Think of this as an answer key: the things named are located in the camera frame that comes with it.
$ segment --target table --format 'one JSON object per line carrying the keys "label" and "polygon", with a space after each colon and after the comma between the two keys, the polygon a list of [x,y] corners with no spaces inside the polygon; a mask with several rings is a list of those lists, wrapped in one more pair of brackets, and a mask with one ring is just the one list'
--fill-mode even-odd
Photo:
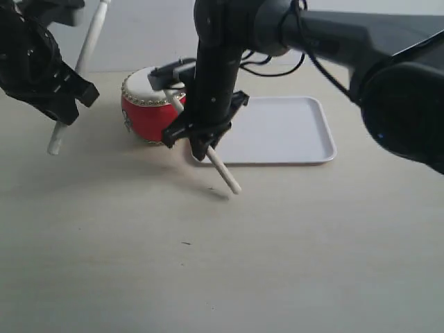
{"label": "table", "polygon": [[378,147],[311,65],[238,86],[318,98],[337,158],[233,168],[240,196],[126,132],[127,75],[89,76],[101,98],[58,157],[53,122],[1,95],[0,332],[442,332],[444,180]]}

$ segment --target drumstick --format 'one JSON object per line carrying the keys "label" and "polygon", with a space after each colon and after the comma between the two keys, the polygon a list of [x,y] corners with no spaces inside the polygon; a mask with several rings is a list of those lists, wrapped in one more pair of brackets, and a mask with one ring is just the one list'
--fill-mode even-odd
{"label": "drumstick", "polygon": [[[86,64],[91,59],[91,56],[96,48],[97,41],[101,34],[103,24],[105,23],[106,12],[108,5],[112,0],[100,0],[100,4],[94,14],[94,17],[89,25],[89,30],[85,41],[83,42],[82,51],[77,60],[76,73],[82,75],[85,73]],[[62,139],[68,126],[64,123],[57,121],[54,126],[53,134],[49,140],[48,154],[58,155],[60,147],[62,146]]]}
{"label": "drumstick", "polygon": [[[173,92],[171,90],[164,90],[164,93],[167,101],[170,102],[170,104],[176,109],[178,114],[182,113],[184,109],[183,104],[174,96]],[[240,194],[242,191],[241,186],[236,181],[236,179],[234,179],[234,176],[231,174],[230,170],[228,170],[227,166],[224,165],[221,158],[217,155],[216,151],[211,146],[208,147],[207,157],[214,165],[216,170],[219,172],[219,174],[222,176],[222,178],[225,180],[232,192],[234,194]]]}

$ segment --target plastic tray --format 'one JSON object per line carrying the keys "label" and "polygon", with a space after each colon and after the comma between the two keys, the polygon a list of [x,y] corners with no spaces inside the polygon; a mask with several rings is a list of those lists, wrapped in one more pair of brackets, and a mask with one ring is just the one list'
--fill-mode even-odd
{"label": "plastic tray", "polygon": [[322,164],[336,157],[336,145],[316,99],[256,97],[237,113],[216,152],[226,164]]}

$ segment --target cable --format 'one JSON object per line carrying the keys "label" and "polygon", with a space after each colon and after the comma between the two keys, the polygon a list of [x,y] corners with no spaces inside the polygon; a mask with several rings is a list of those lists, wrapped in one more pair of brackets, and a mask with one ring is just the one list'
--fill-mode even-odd
{"label": "cable", "polygon": [[304,10],[307,7],[308,6],[304,6],[304,8],[301,8],[299,0],[293,0],[291,2],[292,12],[296,16],[296,20],[298,22],[299,35],[300,35],[300,39],[301,39],[301,44],[304,47],[304,51],[309,56],[310,60],[314,63],[316,68],[322,73],[322,75],[324,75],[336,88],[338,88],[339,91],[341,91],[344,95],[346,95],[348,97],[348,99],[353,101],[353,98],[351,97],[348,89],[345,88],[342,84],[340,84],[340,82],[337,79],[335,79],[333,77],[333,75],[331,75],[331,73],[329,73],[329,71],[326,70],[326,68],[318,61],[317,57],[314,55],[313,50],[311,49],[311,47],[307,43],[307,40],[305,39],[305,35],[303,32],[304,29],[302,27],[302,19],[300,16],[300,11]]}
{"label": "cable", "polygon": [[[307,0],[298,0],[298,1],[300,1],[302,3],[302,9],[303,10],[308,10]],[[246,56],[244,56],[242,58],[242,60],[247,60],[247,59],[251,58],[254,54],[255,54],[255,52],[250,51]],[[239,68],[243,69],[244,71],[246,71],[246,72],[248,72],[248,73],[250,73],[252,75],[259,76],[259,77],[262,77],[262,78],[279,78],[279,77],[282,77],[282,76],[290,75],[290,74],[294,73],[295,71],[297,71],[303,65],[303,63],[305,61],[305,58],[306,58],[305,54],[303,53],[301,55],[300,59],[299,59],[298,64],[296,64],[295,67],[293,67],[289,71],[285,71],[283,73],[277,73],[277,74],[259,73],[257,71],[253,71],[252,69],[247,68],[248,65],[264,66],[264,65],[268,64],[272,60],[272,57],[267,57],[265,60],[259,61],[259,62],[244,61],[244,62],[241,63],[241,66]]]}

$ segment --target drum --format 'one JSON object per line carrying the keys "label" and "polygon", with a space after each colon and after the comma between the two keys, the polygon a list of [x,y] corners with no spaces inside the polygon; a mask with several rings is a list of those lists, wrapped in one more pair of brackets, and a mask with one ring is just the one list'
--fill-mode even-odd
{"label": "drum", "polygon": [[[147,67],[129,75],[122,83],[121,107],[125,125],[142,139],[160,144],[162,131],[178,116],[168,103],[164,92],[154,92],[148,75],[154,67]],[[178,99],[184,103],[185,93],[178,91]]]}

